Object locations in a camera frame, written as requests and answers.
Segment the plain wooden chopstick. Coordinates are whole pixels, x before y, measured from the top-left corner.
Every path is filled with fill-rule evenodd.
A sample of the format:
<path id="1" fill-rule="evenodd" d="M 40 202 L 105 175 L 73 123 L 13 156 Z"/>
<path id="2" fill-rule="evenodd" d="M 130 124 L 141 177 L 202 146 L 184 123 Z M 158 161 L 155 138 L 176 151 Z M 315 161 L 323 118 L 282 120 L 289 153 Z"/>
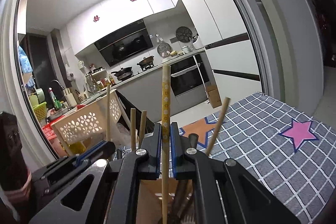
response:
<path id="1" fill-rule="evenodd" d="M 225 118 L 225 115 L 226 115 L 226 112 L 227 112 L 227 109 L 228 109 L 228 106 L 230 104 L 230 98 L 226 97 L 224 98 L 224 101 L 223 101 L 223 104 L 222 104 L 222 108 L 221 108 L 221 111 L 220 111 L 220 115 L 219 115 L 219 118 L 218 118 L 218 121 L 217 121 L 217 124 L 215 126 L 215 129 L 213 131 L 213 135 L 208 143 L 208 146 L 207 146 L 207 150 L 206 150 L 206 155 L 209 156 L 212 149 L 213 149 L 213 146 L 215 144 L 215 141 L 218 137 L 218 134 L 221 130 L 221 127 L 222 127 L 222 124 L 224 122 L 224 118 Z"/>

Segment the cardboard box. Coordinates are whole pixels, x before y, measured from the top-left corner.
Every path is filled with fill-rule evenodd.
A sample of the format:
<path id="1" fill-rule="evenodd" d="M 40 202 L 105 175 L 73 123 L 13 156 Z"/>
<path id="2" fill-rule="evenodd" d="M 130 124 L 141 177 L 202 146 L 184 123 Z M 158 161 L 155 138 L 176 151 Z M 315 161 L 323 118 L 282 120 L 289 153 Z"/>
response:
<path id="1" fill-rule="evenodd" d="M 218 87 L 216 85 L 210 85 L 206 87 L 209 102 L 213 108 L 222 105 L 222 100 L 219 95 Z"/>

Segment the black built-in oven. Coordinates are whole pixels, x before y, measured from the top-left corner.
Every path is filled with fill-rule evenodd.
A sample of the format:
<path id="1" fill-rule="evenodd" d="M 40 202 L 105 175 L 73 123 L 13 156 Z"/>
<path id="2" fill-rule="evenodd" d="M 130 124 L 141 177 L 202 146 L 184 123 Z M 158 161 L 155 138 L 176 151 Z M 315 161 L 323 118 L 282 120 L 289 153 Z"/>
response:
<path id="1" fill-rule="evenodd" d="M 210 81 L 200 54 L 171 65 L 171 88 L 179 96 Z"/>

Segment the white upper cabinets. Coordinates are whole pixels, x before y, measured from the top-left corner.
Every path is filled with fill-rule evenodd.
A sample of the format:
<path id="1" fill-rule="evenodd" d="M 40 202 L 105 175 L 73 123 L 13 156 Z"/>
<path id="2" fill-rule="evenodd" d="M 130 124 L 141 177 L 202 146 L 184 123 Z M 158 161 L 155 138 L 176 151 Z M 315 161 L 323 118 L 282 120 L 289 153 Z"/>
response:
<path id="1" fill-rule="evenodd" d="M 68 22 L 74 54 L 136 20 L 175 7 L 172 0 L 104 0 Z"/>

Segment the dark grey utensil handle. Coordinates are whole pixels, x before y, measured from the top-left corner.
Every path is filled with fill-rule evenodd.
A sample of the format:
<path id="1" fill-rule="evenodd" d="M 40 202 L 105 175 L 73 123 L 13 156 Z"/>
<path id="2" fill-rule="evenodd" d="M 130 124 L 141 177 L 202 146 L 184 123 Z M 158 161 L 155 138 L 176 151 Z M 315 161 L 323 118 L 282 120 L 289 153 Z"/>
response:
<path id="1" fill-rule="evenodd" d="M 191 148 L 197 148 L 197 145 L 198 145 L 198 139 L 199 139 L 199 136 L 198 134 L 195 134 L 195 133 L 191 133 L 189 136 L 189 142 L 190 142 L 190 146 Z"/>

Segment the round patterned pan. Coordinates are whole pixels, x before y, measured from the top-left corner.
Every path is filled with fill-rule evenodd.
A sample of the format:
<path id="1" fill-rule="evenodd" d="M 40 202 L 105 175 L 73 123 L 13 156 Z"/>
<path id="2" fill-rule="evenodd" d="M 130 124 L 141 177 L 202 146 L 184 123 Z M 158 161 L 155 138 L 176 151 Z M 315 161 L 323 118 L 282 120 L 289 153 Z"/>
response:
<path id="1" fill-rule="evenodd" d="M 193 38 L 192 31 L 185 26 L 178 27 L 175 32 L 176 38 L 183 43 L 188 43 Z"/>

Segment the blue patterned wooden chopstick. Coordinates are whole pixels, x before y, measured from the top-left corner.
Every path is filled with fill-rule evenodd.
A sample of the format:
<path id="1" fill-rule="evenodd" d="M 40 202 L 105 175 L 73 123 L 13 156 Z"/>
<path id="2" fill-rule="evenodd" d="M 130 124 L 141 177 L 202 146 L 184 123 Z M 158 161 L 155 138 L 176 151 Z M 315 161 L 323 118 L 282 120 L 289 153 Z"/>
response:
<path id="1" fill-rule="evenodd" d="M 106 86 L 106 140 L 110 141 L 110 84 Z"/>

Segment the cream flower-cutout basket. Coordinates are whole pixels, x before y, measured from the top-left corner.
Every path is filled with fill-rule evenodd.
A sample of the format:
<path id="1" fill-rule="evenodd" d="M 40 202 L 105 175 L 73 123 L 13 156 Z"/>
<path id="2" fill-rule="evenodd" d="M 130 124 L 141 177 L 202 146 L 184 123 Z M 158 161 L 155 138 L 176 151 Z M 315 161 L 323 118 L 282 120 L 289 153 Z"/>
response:
<path id="1" fill-rule="evenodd" d="M 60 140 L 71 145 L 104 133 L 107 125 L 107 113 L 110 114 L 109 128 L 113 128 L 122 116 L 115 89 L 110 91 L 109 96 L 103 96 L 61 118 L 52 125 L 52 128 Z"/>

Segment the grey checked tablecloth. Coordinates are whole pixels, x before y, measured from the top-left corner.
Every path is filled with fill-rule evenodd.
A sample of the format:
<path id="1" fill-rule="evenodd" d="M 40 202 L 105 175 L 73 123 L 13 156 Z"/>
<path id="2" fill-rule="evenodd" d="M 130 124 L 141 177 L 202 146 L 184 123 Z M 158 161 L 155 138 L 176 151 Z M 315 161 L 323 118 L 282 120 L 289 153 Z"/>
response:
<path id="1" fill-rule="evenodd" d="M 196 223 L 335 223 L 335 129 L 262 93 L 202 120 L 204 144 L 184 152 Z"/>

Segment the brown lidded pot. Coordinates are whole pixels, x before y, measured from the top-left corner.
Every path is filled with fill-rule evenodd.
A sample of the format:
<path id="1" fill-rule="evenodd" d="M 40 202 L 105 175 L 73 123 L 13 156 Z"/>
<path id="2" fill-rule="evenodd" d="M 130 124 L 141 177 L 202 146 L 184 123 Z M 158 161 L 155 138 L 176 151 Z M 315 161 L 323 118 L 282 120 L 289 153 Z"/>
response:
<path id="1" fill-rule="evenodd" d="M 154 67 L 154 56 L 144 57 L 139 63 L 138 66 L 142 69 L 142 71 L 146 71 Z"/>

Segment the round plate on wall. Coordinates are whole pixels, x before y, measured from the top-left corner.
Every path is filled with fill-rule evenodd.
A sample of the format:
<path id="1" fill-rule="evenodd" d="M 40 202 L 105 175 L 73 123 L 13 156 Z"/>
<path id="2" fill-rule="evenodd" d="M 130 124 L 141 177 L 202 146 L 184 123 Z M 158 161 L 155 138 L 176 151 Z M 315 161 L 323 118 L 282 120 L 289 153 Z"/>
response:
<path id="1" fill-rule="evenodd" d="M 157 52 L 162 58 L 167 58 L 172 52 L 171 45 L 165 42 L 161 42 L 157 46 Z"/>

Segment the wooden chopstick in holder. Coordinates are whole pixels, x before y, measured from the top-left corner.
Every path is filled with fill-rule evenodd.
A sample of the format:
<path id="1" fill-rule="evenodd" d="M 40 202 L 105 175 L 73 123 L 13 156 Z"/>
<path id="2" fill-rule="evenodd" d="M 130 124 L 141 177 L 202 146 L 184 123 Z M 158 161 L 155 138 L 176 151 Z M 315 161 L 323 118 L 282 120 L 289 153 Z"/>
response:
<path id="1" fill-rule="evenodd" d="M 142 142 L 145 136 L 145 131 L 146 131 L 146 118 L 147 118 L 147 111 L 143 110 L 141 113 L 141 122 L 140 122 L 140 127 L 139 127 L 139 142 L 138 142 L 138 147 L 141 148 Z"/>
<path id="2" fill-rule="evenodd" d="M 135 151 L 136 149 L 136 111 L 135 108 L 131 108 L 130 110 L 130 137 L 131 137 L 131 151 Z"/>

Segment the black wok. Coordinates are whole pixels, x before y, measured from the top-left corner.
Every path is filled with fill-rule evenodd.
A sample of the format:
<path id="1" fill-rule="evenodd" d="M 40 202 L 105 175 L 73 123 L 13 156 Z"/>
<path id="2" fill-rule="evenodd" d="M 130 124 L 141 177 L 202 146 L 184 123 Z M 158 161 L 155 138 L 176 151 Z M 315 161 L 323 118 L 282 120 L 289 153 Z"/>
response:
<path id="1" fill-rule="evenodd" d="M 119 81 L 125 81 L 133 76 L 133 69 L 132 67 L 121 68 L 119 71 L 112 71 L 111 74 Z"/>

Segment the black range hood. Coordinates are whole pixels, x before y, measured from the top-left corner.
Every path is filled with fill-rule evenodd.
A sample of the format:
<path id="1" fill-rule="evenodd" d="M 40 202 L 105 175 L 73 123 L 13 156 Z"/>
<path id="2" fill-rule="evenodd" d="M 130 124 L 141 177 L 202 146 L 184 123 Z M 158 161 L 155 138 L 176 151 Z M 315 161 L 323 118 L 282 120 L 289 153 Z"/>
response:
<path id="1" fill-rule="evenodd" d="M 153 47 L 142 19 L 111 32 L 94 45 L 110 67 Z"/>

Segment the yellow patterned wooden chopstick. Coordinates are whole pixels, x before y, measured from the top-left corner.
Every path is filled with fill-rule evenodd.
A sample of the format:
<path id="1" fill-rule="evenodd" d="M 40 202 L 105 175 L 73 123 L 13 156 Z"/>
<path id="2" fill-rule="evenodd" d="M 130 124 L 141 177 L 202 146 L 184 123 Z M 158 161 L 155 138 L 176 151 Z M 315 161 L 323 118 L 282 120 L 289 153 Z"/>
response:
<path id="1" fill-rule="evenodd" d="M 169 141 L 170 141 L 170 65 L 162 67 L 162 223 L 167 224 L 169 200 Z"/>

